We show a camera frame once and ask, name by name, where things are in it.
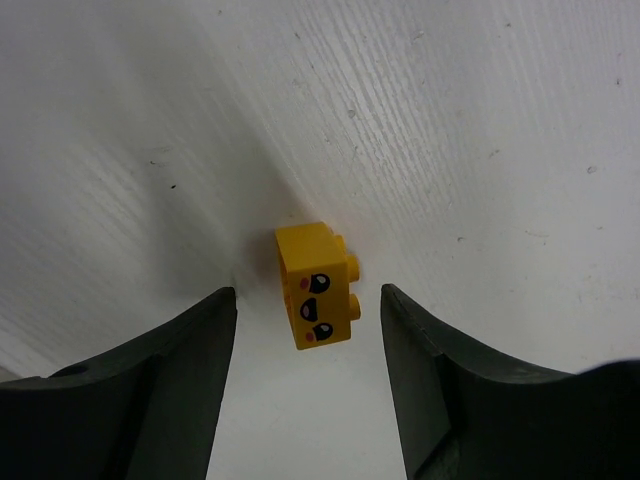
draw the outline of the black eye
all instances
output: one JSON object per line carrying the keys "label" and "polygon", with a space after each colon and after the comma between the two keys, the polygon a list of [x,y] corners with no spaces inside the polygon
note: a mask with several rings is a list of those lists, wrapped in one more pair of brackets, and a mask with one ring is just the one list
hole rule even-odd
{"label": "black eye", "polygon": [[311,275],[311,287],[309,287],[309,291],[311,293],[324,293],[329,290],[329,285],[331,285],[331,279],[324,273]]}
{"label": "black eye", "polygon": [[321,323],[313,327],[313,333],[316,334],[316,340],[326,340],[333,335],[333,327],[328,323]]}
{"label": "black eye", "polygon": [[315,298],[310,298],[302,304],[300,307],[300,316],[310,322],[318,320],[318,310]]}

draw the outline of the yellow lego brick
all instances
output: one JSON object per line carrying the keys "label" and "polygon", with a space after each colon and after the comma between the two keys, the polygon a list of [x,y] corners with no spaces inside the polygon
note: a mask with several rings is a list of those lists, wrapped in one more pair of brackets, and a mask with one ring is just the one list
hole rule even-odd
{"label": "yellow lego brick", "polygon": [[299,350],[351,338],[360,305],[349,283],[360,276],[344,239],[324,223],[276,230],[280,277],[291,331]]}

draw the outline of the white surface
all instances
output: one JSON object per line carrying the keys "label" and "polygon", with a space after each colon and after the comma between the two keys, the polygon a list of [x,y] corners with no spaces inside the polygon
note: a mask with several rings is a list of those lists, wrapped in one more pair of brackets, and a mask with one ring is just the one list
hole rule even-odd
{"label": "white surface", "polygon": [[[5,0],[0,364],[233,283],[210,478],[388,480],[384,282],[535,363],[637,356],[639,27],[633,0]],[[318,219],[363,318],[299,353],[270,232]]]}

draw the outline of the lego stud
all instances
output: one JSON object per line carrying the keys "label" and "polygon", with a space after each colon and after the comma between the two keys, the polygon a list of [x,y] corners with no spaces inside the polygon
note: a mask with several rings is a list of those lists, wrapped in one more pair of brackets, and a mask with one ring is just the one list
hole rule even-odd
{"label": "lego stud", "polygon": [[349,283],[360,280],[360,265],[355,255],[347,255],[347,270],[349,272]]}
{"label": "lego stud", "polygon": [[347,253],[347,243],[344,241],[344,237],[342,235],[336,235],[336,243],[340,247],[340,250]]}
{"label": "lego stud", "polygon": [[357,320],[360,318],[360,302],[358,297],[353,293],[349,294],[349,320]]}

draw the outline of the printed face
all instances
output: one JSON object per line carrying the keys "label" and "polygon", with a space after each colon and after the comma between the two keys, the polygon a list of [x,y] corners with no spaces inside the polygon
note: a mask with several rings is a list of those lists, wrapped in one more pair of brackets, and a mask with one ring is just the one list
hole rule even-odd
{"label": "printed face", "polygon": [[[324,273],[316,273],[311,278],[304,277],[300,280],[300,289],[306,293],[322,295],[331,286],[331,279]],[[316,323],[318,321],[318,299],[309,297],[300,307],[300,316],[307,322]],[[320,342],[327,340],[333,335],[333,326],[323,322],[315,325],[305,338],[308,342]]]}

